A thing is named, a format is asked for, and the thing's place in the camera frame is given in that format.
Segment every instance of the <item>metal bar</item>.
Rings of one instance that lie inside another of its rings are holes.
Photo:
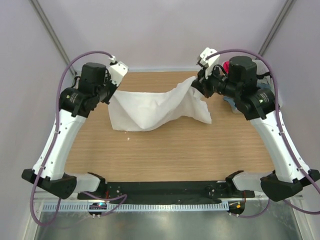
[[[272,40],[275,38],[278,30],[280,29],[282,23],[284,22],[284,20],[288,16],[288,13],[292,9],[295,2],[296,2],[296,0],[287,0],[285,2],[285,4],[283,5],[280,13],[276,17],[272,28],[270,29],[268,35],[266,36],[266,38],[265,38],[265,40],[264,40],[264,42],[258,52],[260,56],[263,56],[266,53],[269,45],[271,44]]]
[[[117,204],[108,203],[105,209],[90,209],[91,202],[76,201],[76,202],[62,202],[60,204],[59,212],[107,212],[117,206]],[[57,202],[45,202],[42,212],[55,212],[57,209]],[[115,212],[199,212],[199,211],[228,211],[229,203],[223,201],[218,204],[193,204],[193,205],[135,205],[123,204],[120,205]]]
[[[44,10],[42,9],[39,1],[38,0],[29,0],[29,2],[31,3],[31,5],[33,6],[34,11],[36,12],[38,17],[40,18],[41,22],[43,23],[44,28],[46,29],[47,33],[49,34],[53,44],[56,47],[56,49],[60,53],[63,61],[65,62],[66,65],[68,65],[71,61],[70,61],[70,59],[69,59],[64,47],[62,46],[57,34],[55,33],[53,27],[51,26],[51,23],[48,20],[48,18],[46,16]],[[69,70],[70,70],[71,74],[75,77],[77,72],[74,69],[74,67],[71,66]]]

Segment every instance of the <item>gray wall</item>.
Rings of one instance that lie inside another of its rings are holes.
[[[194,69],[197,56],[209,46],[257,52],[285,0],[39,2],[71,58],[110,51],[132,71]]]
[[[20,240],[30,215],[23,169],[37,161],[54,122],[64,69],[27,0],[0,1],[0,239]]]
[[[320,170],[320,1],[296,1],[265,54],[275,70],[283,100],[283,118],[303,159]],[[320,210],[312,186],[304,208]],[[320,217],[309,216],[320,236]]]

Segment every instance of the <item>white cloth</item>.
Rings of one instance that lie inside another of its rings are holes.
[[[118,131],[151,131],[181,116],[211,124],[203,95],[191,87],[190,77],[168,92],[115,91],[108,106],[112,128]]]

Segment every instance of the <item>wooden table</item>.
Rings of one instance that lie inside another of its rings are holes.
[[[167,92],[195,72],[129,73],[119,90]],[[181,117],[147,132],[112,129],[100,103],[76,136],[66,172],[93,172],[117,182],[224,180],[237,171],[274,169],[260,136],[222,96],[205,99],[212,124]]]

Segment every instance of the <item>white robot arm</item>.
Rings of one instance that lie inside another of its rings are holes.
[[[38,182],[38,187],[66,199],[72,193],[91,192],[104,197],[106,181],[93,173],[66,174],[65,165],[77,133],[89,113],[98,103],[109,104],[109,100],[128,73],[128,67],[113,57],[107,69],[105,65],[89,62],[82,67],[78,88],[66,88],[60,95],[60,126],[55,145],[48,157]],[[32,169],[25,169],[22,178],[34,183],[43,158],[49,150],[56,130],[53,124],[47,143]]]
[[[220,70],[223,72],[223,69],[218,65],[219,55],[207,59],[208,55],[216,52],[206,48],[198,57],[201,70],[192,86],[206,98],[213,93],[233,98],[237,109],[259,133],[275,167],[269,173],[238,171],[226,180],[240,191],[264,192],[275,202],[292,197],[311,184],[301,170],[308,173],[314,181],[319,180],[319,171],[310,169],[303,161],[279,112],[285,136],[301,166],[298,167],[291,157],[277,125],[275,96],[271,90],[257,87],[257,65],[250,57],[235,56],[229,61],[228,74],[221,74]]]

